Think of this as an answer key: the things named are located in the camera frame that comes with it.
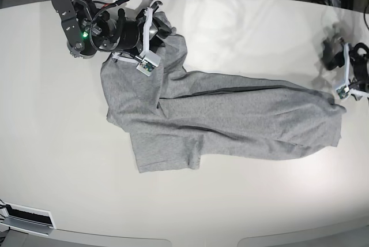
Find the table surface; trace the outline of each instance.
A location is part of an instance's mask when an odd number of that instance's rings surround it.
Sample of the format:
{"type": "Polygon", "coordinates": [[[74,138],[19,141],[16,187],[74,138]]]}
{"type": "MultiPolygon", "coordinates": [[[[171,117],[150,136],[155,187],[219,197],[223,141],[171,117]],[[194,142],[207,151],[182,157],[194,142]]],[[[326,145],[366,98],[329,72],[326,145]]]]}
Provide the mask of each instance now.
{"type": "MultiPolygon", "coordinates": [[[[153,0],[131,0],[134,17],[153,0]]],[[[335,25],[369,43],[363,15],[289,0],[161,0],[185,36],[187,70],[276,78],[330,91],[335,25]]],[[[0,198],[47,209],[59,229],[173,246],[236,246],[369,213],[367,100],[342,105],[342,139],[303,159],[205,155],[199,170],[139,174],[129,134],[106,121],[106,54],[74,59],[51,2],[0,10],[0,198]]]]}

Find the gray t-shirt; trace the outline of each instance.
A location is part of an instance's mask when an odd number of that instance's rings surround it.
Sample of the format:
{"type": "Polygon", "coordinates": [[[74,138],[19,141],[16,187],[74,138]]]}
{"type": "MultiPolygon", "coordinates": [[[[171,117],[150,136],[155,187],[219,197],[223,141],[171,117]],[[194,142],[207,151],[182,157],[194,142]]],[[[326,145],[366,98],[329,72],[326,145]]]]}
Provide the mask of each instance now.
{"type": "Polygon", "coordinates": [[[175,32],[157,54],[150,77],[112,58],[101,69],[107,119],[130,133],[141,173],[197,169],[203,154],[284,160],[337,146],[345,109],[332,95],[287,81],[186,72],[186,42],[175,32]]]}

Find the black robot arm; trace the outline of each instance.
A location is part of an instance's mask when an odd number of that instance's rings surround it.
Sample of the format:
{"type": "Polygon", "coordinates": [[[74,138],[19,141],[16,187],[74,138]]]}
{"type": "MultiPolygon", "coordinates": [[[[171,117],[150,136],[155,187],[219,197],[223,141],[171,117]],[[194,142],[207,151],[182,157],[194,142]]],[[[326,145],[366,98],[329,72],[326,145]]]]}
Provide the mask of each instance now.
{"type": "MultiPolygon", "coordinates": [[[[116,47],[114,45],[119,44],[111,44],[111,39],[113,38],[115,43],[121,43],[120,41],[125,38],[115,34],[118,31],[122,32],[122,27],[116,28],[116,22],[110,19],[107,9],[119,6],[129,0],[117,0],[114,3],[105,4],[101,9],[97,8],[92,0],[51,1],[61,18],[61,25],[67,37],[68,48],[75,57],[90,58],[98,50],[113,52],[116,47]]],[[[134,39],[135,42],[125,44],[125,46],[135,47],[139,38],[139,29],[136,27],[131,29],[130,32],[136,33],[134,36],[129,37],[131,40],[134,39]]]]}

